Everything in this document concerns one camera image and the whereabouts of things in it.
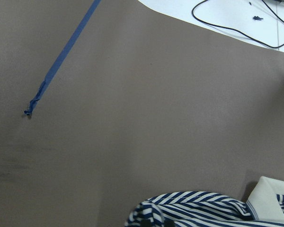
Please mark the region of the striped polo shirt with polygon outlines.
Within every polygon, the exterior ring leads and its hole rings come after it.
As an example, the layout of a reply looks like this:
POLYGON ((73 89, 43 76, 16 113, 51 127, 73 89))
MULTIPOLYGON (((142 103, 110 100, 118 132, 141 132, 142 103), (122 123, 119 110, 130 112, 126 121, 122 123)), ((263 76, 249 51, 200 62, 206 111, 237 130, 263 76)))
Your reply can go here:
POLYGON ((144 200, 126 227, 284 227, 284 181, 260 177, 246 202, 213 192, 166 193, 144 200))

